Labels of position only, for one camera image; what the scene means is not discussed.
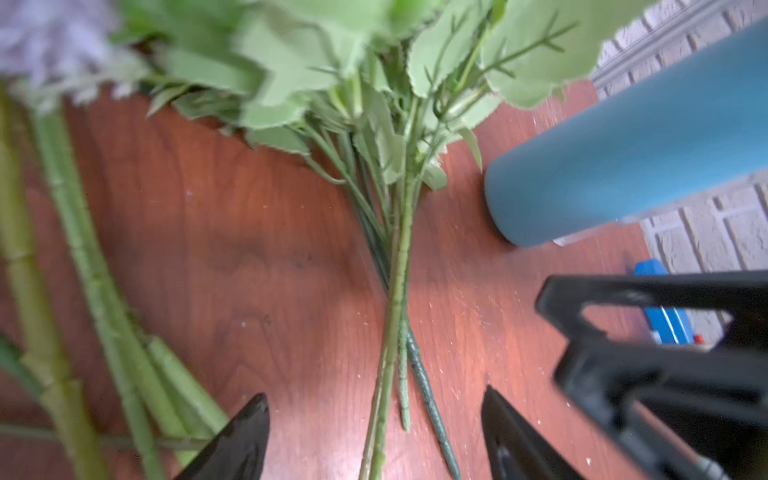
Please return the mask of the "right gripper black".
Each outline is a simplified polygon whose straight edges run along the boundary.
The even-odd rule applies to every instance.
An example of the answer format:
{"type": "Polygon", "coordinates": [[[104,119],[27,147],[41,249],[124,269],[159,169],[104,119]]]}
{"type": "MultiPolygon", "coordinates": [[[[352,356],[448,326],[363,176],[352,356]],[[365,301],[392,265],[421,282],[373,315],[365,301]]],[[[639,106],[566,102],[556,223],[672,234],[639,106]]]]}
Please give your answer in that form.
{"type": "Polygon", "coordinates": [[[537,312],[568,342],[555,383],[654,479],[700,479],[695,458],[731,479],[767,475],[767,275],[552,275],[537,312]],[[584,317],[590,305],[680,307],[731,315],[708,351],[610,339],[584,317]]]}

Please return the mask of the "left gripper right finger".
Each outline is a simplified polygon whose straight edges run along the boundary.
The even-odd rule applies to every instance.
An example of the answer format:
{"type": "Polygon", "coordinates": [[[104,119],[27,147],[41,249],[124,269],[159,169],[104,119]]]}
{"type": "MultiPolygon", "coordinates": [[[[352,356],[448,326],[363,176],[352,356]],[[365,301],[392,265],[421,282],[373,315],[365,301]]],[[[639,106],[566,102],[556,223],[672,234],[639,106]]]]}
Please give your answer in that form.
{"type": "Polygon", "coordinates": [[[494,480],[583,479],[491,385],[483,396],[481,421],[494,480]]]}

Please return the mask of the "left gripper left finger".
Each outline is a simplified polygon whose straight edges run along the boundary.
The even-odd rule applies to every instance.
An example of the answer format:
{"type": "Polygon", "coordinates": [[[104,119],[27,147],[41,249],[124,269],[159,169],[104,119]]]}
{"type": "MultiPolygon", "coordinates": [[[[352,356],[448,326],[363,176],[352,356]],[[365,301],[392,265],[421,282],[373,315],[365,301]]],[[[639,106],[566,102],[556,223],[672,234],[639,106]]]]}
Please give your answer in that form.
{"type": "Polygon", "coordinates": [[[177,480],[259,480],[270,432],[265,393],[255,395],[177,476],[177,480]]]}

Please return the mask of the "white lilac flower bouquet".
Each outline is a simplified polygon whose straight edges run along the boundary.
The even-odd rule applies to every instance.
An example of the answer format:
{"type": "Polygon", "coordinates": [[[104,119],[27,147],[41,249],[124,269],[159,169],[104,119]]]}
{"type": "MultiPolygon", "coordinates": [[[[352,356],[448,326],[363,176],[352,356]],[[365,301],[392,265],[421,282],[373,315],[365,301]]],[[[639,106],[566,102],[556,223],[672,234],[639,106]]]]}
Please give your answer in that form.
{"type": "Polygon", "coordinates": [[[387,291],[359,475],[378,479],[392,403],[415,380],[453,478],[460,468],[408,316],[415,213],[455,142],[501,105],[531,110],[596,67],[644,1],[121,1],[115,40],[153,60],[157,105],[312,161],[349,193],[387,291]]]}

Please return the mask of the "teal ceramic vase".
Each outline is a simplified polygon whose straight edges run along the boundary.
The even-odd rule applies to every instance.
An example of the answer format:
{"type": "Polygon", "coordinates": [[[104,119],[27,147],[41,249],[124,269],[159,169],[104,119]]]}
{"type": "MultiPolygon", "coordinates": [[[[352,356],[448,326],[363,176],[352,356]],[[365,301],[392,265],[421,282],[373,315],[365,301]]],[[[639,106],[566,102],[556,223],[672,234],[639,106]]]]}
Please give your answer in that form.
{"type": "Polygon", "coordinates": [[[767,25],[758,22],[496,158],[500,233],[538,246],[767,166],[767,25]]]}

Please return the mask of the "blue spray bottle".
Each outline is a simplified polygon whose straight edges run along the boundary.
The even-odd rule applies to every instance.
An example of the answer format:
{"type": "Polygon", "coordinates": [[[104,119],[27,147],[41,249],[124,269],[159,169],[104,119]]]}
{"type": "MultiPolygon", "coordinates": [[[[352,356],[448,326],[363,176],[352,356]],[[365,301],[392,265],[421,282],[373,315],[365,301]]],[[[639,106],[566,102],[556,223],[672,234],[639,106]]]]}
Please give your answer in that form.
{"type": "MultiPolygon", "coordinates": [[[[635,275],[668,275],[666,267],[657,259],[638,262],[634,267],[635,275]]],[[[692,345],[695,335],[684,310],[675,308],[646,307],[645,317],[652,335],[658,345],[692,345]]]]}

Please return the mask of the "white pink flower bunch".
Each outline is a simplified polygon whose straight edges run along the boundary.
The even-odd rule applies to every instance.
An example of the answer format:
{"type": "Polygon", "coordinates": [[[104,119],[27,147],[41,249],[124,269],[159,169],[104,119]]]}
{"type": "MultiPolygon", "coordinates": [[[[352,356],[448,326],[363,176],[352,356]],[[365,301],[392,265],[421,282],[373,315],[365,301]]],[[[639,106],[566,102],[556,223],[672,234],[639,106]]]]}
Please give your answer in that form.
{"type": "Polygon", "coordinates": [[[37,384],[39,401],[80,479],[107,479],[111,471],[37,262],[23,167],[11,139],[11,91],[29,111],[42,173],[145,475],[166,475],[154,427],[178,435],[187,432],[188,417],[199,419],[209,431],[227,422],[167,346],[144,337],[135,326],[99,245],[60,107],[64,97],[93,101],[105,83],[124,97],[151,77],[143,57],[121,43],[132,32],[132,24],[120,21],[112,1],[1,5],[1,256],[25,339],[22,367],[37,384]],[[179,404],[188,407],[188,415],[180,413],[179,404]]]}

